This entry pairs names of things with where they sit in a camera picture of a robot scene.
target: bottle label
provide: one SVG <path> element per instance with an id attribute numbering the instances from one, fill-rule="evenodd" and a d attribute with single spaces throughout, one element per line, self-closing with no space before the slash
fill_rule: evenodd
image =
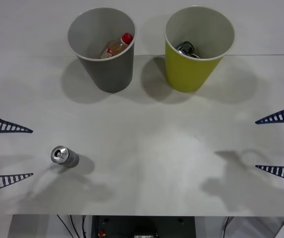
<path id="1" fill-rule="evenodd" d="M 112 51 L 109 48 L 106 48 L 103 53 L 101 54 L 100 58 L 101 59 L 106 59 L 106 58 L 110 58 L 113 56 Z"/>

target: cup rim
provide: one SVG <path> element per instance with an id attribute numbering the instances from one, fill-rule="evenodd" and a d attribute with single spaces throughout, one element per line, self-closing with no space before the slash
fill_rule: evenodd
<path id="1" fill-rule="evenodd" d="M 231 46 L 229 47 L 229 49 L 228 49 L 226 52 L 224 52 L 222 55 L 219 55 L 219 56 L 216 56 L 216 57 L 213 57 L 213 58 L 207 58 L 207 59 L 196 59 L 196 58 L 193 58 L 193 57 L 190 57 L 190 56 L 186 56 L 186 55 L 183 55 L 183 54 L 179 53 L 179 52 L 175 49 L 175 47 L 173 47 L 173 46 L 171 45 L 171 43 L 169 42 L 169 40 L 167 39 L 166 26 L 167 26 L 168 21 L 171 19 L 171 17 L 172 17 L 173 15 L 175 15 L 177 12 L 181 11 L 181 10 L 184 10 L 184 9 L 187 9 L 187 8 L 193 8 L 193 7 L 202 7 L 202 8 L 207 8 L 207 9 L 213 10 L 213 11 L 215 11 L 215 12 L 221 14 L 222 16 L 224 16 L 224 17 L 229 21 L 229 23 L 230 23 L 230 25 L 231 25 L 231 27 L 232 27 L 232 29 L 233 29 L 233 32 L 234 32 L 234 38 L 233 38 L 233 42 L 232 42 Z M 174 11 L 174 12 L 169 16 L 169 18 L 168 18 L 168 20 L 166 21 L 165 26 L 164 26 L 164 36 L 165 36 L 166 43 L 172 48 L 173 51 L 175 51 L 175 52 L 176 52 L 177 54 L 179 54 L 180 56 L 183 56 L 183 57 L 185 57 L 185 58 L 187 58 L 187 59 L 194 60 L 194 61 L 212 61 L 212 60 L 217 60 L 217 59 L 219 59 L 219 58 L 222 58 L 222 57 L 225 56 L 225 55 L 227 54 L 227 52 L 229 52 L 229 50 L 233 47 L 234 42 L 235 42 L 235 28 L 234 28 L 232 22 L 231 22 L 224 14 L 222 14 L 221 12 L 219 12 L 219 11 L 217 11 L 217 10 L 211 8 L 211 7 L 208 7 L 208 6 L 191 5 L 191 6 L 187 6 L 187 7 L 180 8 L 180 9 Z"/>
<path id="2" fill-rule="evenodd" d="M 110 58 L 106 58 L 106 59 L 88 58 L 88 57 L 84 57 L 84 56 L 78 54 L 78 53 L 77 53 L 76 51 L 74 51 L 73 48 L 70 46 L 70 43 L 69 43 L 69 40 L 68 40 L 68 33 L 69 33 L 69 30 L 70 30 L 71 25 L 72 25 L 72 24 L 74 23 L 74 21 L 75 21 L 78 17 L 80 17 L 82 14 L 85 14 L 85 13 L 87 13 L 87 12 L 89 12 L 89 11 L 96 10 L 96 9 L 113 9 L 113 10 L 118 10 L 118 11 L 124 13 L 124 14 L 125 14 L 128 18 L 130 18 L 131 21 L 133 22 L 133 25 L 134 25 L 134 36 L 133 36 L 133 40 L 132 40 L 132 42 L 128 45 L 128 47 L 127 47 L 124 51 L 122 51 L 120 54 L 118 54 L 118 55 L 116 55 L 116 56 L 113 56 L 113 57 L 110 57 Z M 69 28 L 68 28 L 67 36 L 66 36 L 66 37 L 67 37 L 67 43 L 68 43 L 69 48 L 70 48 L 71 51 L 72 51 L 76 56 L 78 56 L 79 58 L 82 58 L 83 60 L 88 60 L 88 61 L 98 61 L 98 62 L 109 61 L 109 60 L 113 60 L 113 59 L 115 59 L 115 58 L 117 58 L 117 57 L 120 57 L 121 55 L 123 55 L 125 52 L 127 52 L 127 51 L 132 47 L 132 45 L 134 44 L 135 39 L 136 39 L 136 24 L 135 24 L 135 22 L 133 21 L 132 17 L 131 17 L 130 15 L 128 15 L 126 12 L 122 11 L 121 9 L 113 8 L 113 7 L 95 7 L 95 8 L 92 8 L 92 9 L 89 9 L 89 10 L 87 10 L 87 11 L 84 11 L 84 12 L 80 13 L 79 15 L 77 15 L 77 16 L 72 20 L 71 24 L 69 25 Z"/>

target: plastic bottle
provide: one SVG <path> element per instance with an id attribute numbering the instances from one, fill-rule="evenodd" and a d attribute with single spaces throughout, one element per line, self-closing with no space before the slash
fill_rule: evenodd
<path id="1" fill-rule="evenodd" d="M 106 59 L 120 54 L 128 47 L 132 40 L 133 36 L 131 36 L 129 33 L 125 33 L 119 41 L 109 43 L 108 47 L 103 51 L 100 58 Z"/>

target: soda can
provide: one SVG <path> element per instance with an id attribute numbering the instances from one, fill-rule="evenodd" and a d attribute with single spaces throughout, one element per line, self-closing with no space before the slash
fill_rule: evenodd
<path id="1" fill-rule="evenodd" d="M 196 58 L 196 59 L 200 59 L 200 57 L 197 56 L 196 54 L 190 54 L 190 55 L 188 55 L 188 56 L 193 57 L 193 58 Z"/>
<path id="2" fill-rule="evenodd" d="M 68 168 L 76 167 L 79 163 L 79 155 L 64 146 L 57 146 L 52 150 L 51 160 Z"/>
<path id="3" fill-rule="evenodd" d="M 194 53 L 195 48 L 190 42 L 184 41 L 176 47 L 176 50 L 183 55 L 189 56 Z"/>

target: paper cup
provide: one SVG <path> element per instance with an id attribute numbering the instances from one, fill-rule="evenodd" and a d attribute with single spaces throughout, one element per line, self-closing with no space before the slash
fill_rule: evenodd
<path id="1" fill-rule="evenodd" d="M 190 6 L 168 19 L 166 39 L 166 77 L 177 91 L 198 90 L 234 42 L 234 28 L 221 13 L 203 6 Z M 201 59 L 179 53 L 175 47 L 189 41 Z"/>
<path id="2" fill-rule="evenodd" d="M 102 91 L 116 93 L 132 80 L 136 27 L 123 11 L 114 8 L 95 8 L 80 14 L 68 30 L 68 43 L 95 84 Z M 125 33 L 134 38 L 120 54 L 99 59 L 107 44 L 119 41 Z"/>

